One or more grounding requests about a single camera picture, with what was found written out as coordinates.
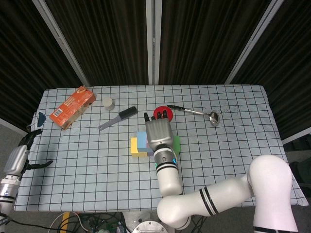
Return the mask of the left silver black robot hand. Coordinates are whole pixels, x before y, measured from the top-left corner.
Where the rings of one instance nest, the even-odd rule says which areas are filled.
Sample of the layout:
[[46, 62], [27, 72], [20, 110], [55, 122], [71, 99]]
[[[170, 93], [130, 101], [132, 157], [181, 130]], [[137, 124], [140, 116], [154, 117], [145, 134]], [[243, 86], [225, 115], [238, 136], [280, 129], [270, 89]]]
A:
[[37, 135], [42, 134], [42, 131], [42, 129], [37, 129], [26, 134], [21, 139], [19, 145], [11, 152], [5, 165], [4, 173], [6, 175], [15, 175], [22, 177], [26, 170], [46, 168], [53, 163], [53, 160], [50, 160], [44, 164], [29, 163], [28, 155], [34, 142], [34, 138]]

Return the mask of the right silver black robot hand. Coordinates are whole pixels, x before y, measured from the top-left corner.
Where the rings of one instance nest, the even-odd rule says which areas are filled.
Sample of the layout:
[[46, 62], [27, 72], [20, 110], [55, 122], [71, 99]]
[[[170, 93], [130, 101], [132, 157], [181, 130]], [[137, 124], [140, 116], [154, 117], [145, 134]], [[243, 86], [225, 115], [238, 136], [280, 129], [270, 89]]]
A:
[[152, 116], [151, 119], [145, 112], [144, 120], [148, 145], [153, 151], [173, 146], [174, 135], [166, 110], [163, 113], [158, 112], [157, 118]]

